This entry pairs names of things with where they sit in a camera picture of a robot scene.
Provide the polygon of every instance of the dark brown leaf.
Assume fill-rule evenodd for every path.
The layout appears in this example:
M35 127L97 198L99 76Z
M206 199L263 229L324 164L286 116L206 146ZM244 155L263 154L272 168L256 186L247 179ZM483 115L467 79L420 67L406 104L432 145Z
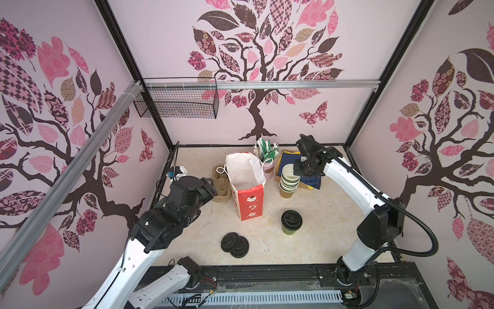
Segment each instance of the dark brown leaf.
M204 13L197 21L205 20L213 27L221 31L235 29L239 26L238 22L230 15L223 11L210 11Z
M466 95L454 91L454 105L459 109L467 109L472 106L470 104L470 100L466 97Z
M466 56L466 71L471 78L494 84L494 55L480 48L466 49L461 53Z
M454 15L456 13L459 13L463 11L470 3L472 3L473 0L459 0L451 9L451 11L448 13L448 15Z
M413 145L413 143L411 141L408 141L406 143L404 143L403 145L400 146L400 148L398 148L398 150L396 150L396 152L405 152L407 151L411 146Z
M480 164L480 165L471 164L471 163L465 164L460 168L459 175L460 177L470 176L476 171L478 171L478 169L481 168L482 165L484 164Z
M233 3L235 15L240 19L240 22L251 29L255 29L256 18L250 8L243 4Z

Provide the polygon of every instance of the leaf pattern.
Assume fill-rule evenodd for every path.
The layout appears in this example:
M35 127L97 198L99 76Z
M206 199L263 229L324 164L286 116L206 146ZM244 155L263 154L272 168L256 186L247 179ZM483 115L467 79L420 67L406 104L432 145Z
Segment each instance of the leaf pattern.
M407 151L412 145L413 145L413 143L411 141L408 141L408 142L404 143L403 145L401 145L400 148L398 148L398 150L396 150L396 152L403 153L403 152Z
M279 46L278 49L280 52L284 51L285 49L288 48L288 46L290 46L292 38L293 38L293 30L290 26L285 29L283 35L281 36L280 43L278 44Z
M76 97L76 86L74 85L74 81L72 81L72 77L62 82L60 93L64 101L72 101Z
M219 51L220 52L220 55L221 55L221 60L223 61L223 63L225 64L225 66L232 70L233 72L236 72L236 73L239 73L240 72L240 67L239 67L239 64L238 62L233 59L232 56L228 55L228 54L225 54L222 50Z
M443 187L433 187L430 191L429 191L429 194L427 195L427 198L429 197L438 197L439 195L441 195L441 193L443 193L445 189Z
M0 198L0 215L17 216L36 208L45 194L39 191L22 191Z
M0 192L7 189L14 180L14 173L12 169L6 169L0 171Z
M466 229L468 238L477 251L494 264L494 227L476 219L471 219Z
M74 232L71 232L71 231L68 231L68 230L64 230L63 231L63 242L71 247L71 248L74 248L74 249L77 249L77 251L79 251L79 236L74 233Z
M450 122L450 103L448 102L448 95L444 97L443 101L437 107L434 115L434 121L436 122L437 133L441 133L446 129L446 126Z
M322 67L330 67L333 65L333 63L338 60L338 59L341 59L341 57L343 56L343 54L339 53L338 55L336 56L333 56L333 54L321 54L321 55L317 55L315 57L311 57L309 58L309 60L314 63L318 68L322 68Z
M448 87L451 85L454 76L454 66L450 62L448 57L444 63L439 67L434 75L434 80L432 82L432 91L439 98L440 95L446 92Z
M1 98L3 100L3 105L5 106L7 115L10 121L12 121L12 124L25 135L31 134L31 131L33 130L33 118L31 117L29 112L24 108L5 100L3 94Z
M456 236L456 238L460 239L463 236L463 231L465 230L465 227L463 226L463 221L461 220L461 216L458 216L456 217L456 219L453 220L451 227L453 229L453 233Z
M0 160L12 158L16 151L17 140L15 137L0 141Z
M484 164L478 165L478 164L467 163L460 168L459 175L460 177L470 176L476 171L478 171L479 168L482 167L482 165Z
M439 198L437 199L437 210L440 211L442 208L449 205L452 199L453 196L451 195L451 191L449 190L439 195Z

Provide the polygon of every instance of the pink leaf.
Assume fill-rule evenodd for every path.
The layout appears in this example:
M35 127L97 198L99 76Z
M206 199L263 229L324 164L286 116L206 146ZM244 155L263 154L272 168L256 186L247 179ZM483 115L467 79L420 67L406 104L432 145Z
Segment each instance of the pink leaf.
M255 54L255 52L249 50L247 53L247 61L249 63L254 63L256 60L257 60L257 55Z
M465 230L465 227L463 226L463 221L461 220L461 216L458 216L456 217L456 219L453 220L451 227L453 228L453 233L456 236L456 238L460 239L463 236L463 231Z
M336 13L336 7L335 7L333 13L331 13L331 16L329 17L329 23L328 23L329 36L333 34L337 26L338 26L338 14Z
M474 119L461 128L461 135L468 138L475 138L479 132L479 122Z
M62 40L57 37L51 37L51 44L42 42L38 46L38 60L46 79L53 87L53 81L57 77L68 76L67 67L70 64L70 58L63 54Z
M487 175L494 177L494 159L490 159L486 166Z
M53 159L48 156L37 156L29 159L29 163L41 173L48 173L53 166Z
M273 43L271 43L271 40L268 40L266 44L264 44L263 50L266 55L273 52Z
M70 133L70 142L77 146L83 146L86 143L86 135L80 125Z
M259 76L259 68L255 68L254 71L250 74L249 81L254 81L257 76Z
M117 161L120 163L125 163L125 162L127 162L127 160L128 160L128 156L126 156L126 155L121 155L117 158Z
M494 49L494 27L489 23L489 30L487 31L487 42L491 49Z
M57 131L49 126L39 124L38 131L40 132L43 140L47 143L54 143L58 138Z
M287 60L288 60L287 57L276 58L276 60L274 61L275 68L277 69L283 68L287 63Z
M442 150L439 150L439 152L444 154L447 157L452 157L452 156L455 156L458 153L462 152L463 149L465 149L463 146L452 145L452 146L445 147Z
M294 100L291 96L287 96L287 102L288 102L289 104L293 104L293 105L295 105L295 100Z

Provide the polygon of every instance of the patterned leaf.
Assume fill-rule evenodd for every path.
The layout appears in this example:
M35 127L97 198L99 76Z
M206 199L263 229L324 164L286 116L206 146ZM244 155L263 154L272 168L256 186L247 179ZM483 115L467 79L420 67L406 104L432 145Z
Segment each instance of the patterned leaf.
M317 94L320 94L319 90L315 88L298 88L298 89L292 89L291 90L291 95L293 95L294 98L300 99L300 100L305 100L308 98L311 98Z
M321 43L321 45L319 45L319 48L317 49L317 51L320 53L327 52L328 50L330 50L333 47L334 43L336 43L336 40L338 38L339 37L329 38L329 39L325 40L324 42Z
M427 195L427 198L429 197L438 197L443 193L445 189L443 187L433 187L430 191L429 194Z
M460 177L470 176L476 171L478 171L478 169L481 168L482 165L484 164L480 164L480 165L471 164L471 163L465 164L460 168L459 175Z
M65 106L60 101L60 99L45 89L44 101L48 105L50 113L55 118L55 120L63 127L67 128L67 124L69 122L69 113L67 113L67 110L65 109Z
M127 108L123 113L123 115L120 117L119 126L121 127L125 126L125 124L128 121L129 114L130 114L130 108Z
M16 151L17 140L15 137L0 141L0 160L12 158Z
M22 191L0 199L0 215L17 216L25 214L38 206L45 194L39 191Z
M74 105L71 109L72 122L74 126L84 119L84 105L82 104L81 96L74 100Z
M451 81L454 76L454 66L450 62L450 58L448 57L444 63L439 67L434 76L434 80L432 82L432 91L439 98L440 95L446 92L448 87L451 85Z
M290 26L285 29L283 35L281 36L280 43L278 44L280 52L286 50L288 46L290 46L292 38L293 38L293 30Z
M484 49L471 48L461 51L466 56L466 71L471 78L494 84L494 55Z
M130 141L132 140L132 128L122 128L120 132L115 137L115 151L124 153L130 146Z
M459 109L467 109L472 106L466 95L454 91L454 105Z
M29 163L41 173L48 173L53 167L53 159L48 156L37 156L29 159Z
M436 114L434 115L438 134L444 131L450 122L450 112L450 103L448 102L448 95L446 95L441 104L437 107Z
M417 103L409 103L405 105L402 109L400 109L400 112L405 117L413 117L418 113L418 111L419 111L419 107Z
M337 26L338 26L338 14L336 13L336 8L335 8L333 13L331 13L331 16L329 17L329 23L328 23L329 36L333 34Z
M14 173L12 169L6 169L0 171L0 192L7 189L14 180Z
M452 156L459 154L464 149L465 148L463 146L460 146L460 145L451 145L451 146L448 146L448 147L445 147L445 148L439 150L439 152L442 153L443 155L447 156L447 157L452 157Z
M411 141L408 141L406 143L404 143L403 145L400 146L400 148L398 148L398 150L396 150L396 152L405 152L407 151L411 146L413 145L413 143Z
M69 227L72 224L72 222L74 222L74 216L72 214L69 214L68 216L65 217L65 219L63 219L62 224L60 225L58 230Z
M418 167L418 169L415 171L415 174L425 175L431 170L431 167L432 167L432 163L430 161L426 162Z
M252 39L254 39L254 35L249 32L242 32L239 34L235 34L235 36L239 37L239 39L245 43L249 43L250 41L252 41Z
M317 43L319 43L319 41L322 39L323 37L323 34L324 34L324 31L326 30L326 27L324 27L323 29L319 30L319 31L316 31L314 33L314 35L312 36L312 40L311 40L311 45L312 46L315 46Z
M221 46L225 47L226 50L229 52L236 52L237 50L240 49L240 46L238 46L235 43L225 43L225 44L222 44Z
M38 86L36 86L36 83L33 81L31 76L29 76L29 74L27 74L26 71L21 66L17 65L15 61L12 61L9 56L5 55L0 51L0 80L13 80L13 78L18 78L19 82L20 80L22 80L22 82L20 82L22 86L27 87L33 93L35 100L38 102L40 112L43 111L43 100L41 97L41 92L38 89ZM14 92L7 91L10 88L10 86L11 85L7 87L5 85L3 87L0 87L0 89L5 95L11 96L21 102L24 102L24 98L23 96L20 95L20 93L17 93L16 91ZM33 102L31 102L27 98L25 100L26 100L25 103L28 104L33 110L38 111L38 108L35 106Z
M74 85L74 81L72 81L72 77L62 82L60 93L64 101L72 101L76 97L76 86Z
M74 232L71 232L71 231L68 231L68 230L64 230L63 231L63 242L71 247L71 248L74 248L74 249L77 249L77 251L79 251L79 236L74 233Z
M70 133L70 142L77 146L84 146L86 143L86 134L80 125Z
M439 195L439 198L437 199L437 210L440 211L442 208L449 205L452 199L453 196L451 195L451 191L449 190Z
M463 221L461 220L460 216L456 217L456 219L453 220L451 227L453 228L453 233L456 236L456 238L460 239L463 236L463 231L465 230L465 227L463 226Z
M473 0L458 0L458 2L453 6L448 15L453 15L463 11Z
M200 21L201 19L207 21L220 31L232 30L239 26L235 18L223 11L210 11L204 13L197 21Z
M110 109L113 107L113 103L117 100L117 97L113 94L115 91L115 85L110 83L110 89L106 88L105 91L101 93L98 99L98 104L96 104L95 109Z
M479 205L494 211L494 198L483 199L482 201L480 201Z
M248 78L249 81L255 81L255 79L259 76L259 68L255 68L252 73L250 74L250 77Z
M1 98L3 100L3 105L5 106L5 110L7 111L7 115L10 121L12 121L12 124L25 135L31 134L31 131L33 130L33 118L31 117L29 112L24 108L10 103L10 101L7 101L3 94Z
M341 57L343 56L343 54L338 54L336 56L333 57L333 54L321 54L321 55L317 55L315 57L311 57L309 58L309 60L314 63L318 68L322 68L322 67L330 67L333 65L333 63L340 59Z
M259 29L259 39L263 40L269 36L271 33L271 23L269 22L269 15L262 22L261 28Z
M494 109L494 94L479 90L479 103L483 109Z
M474 119L461 128L461 135L468 138L475 138L479 132L479 122Z
M476 219L471 219L466 229L468 238L477 251L494 264L494 227Z

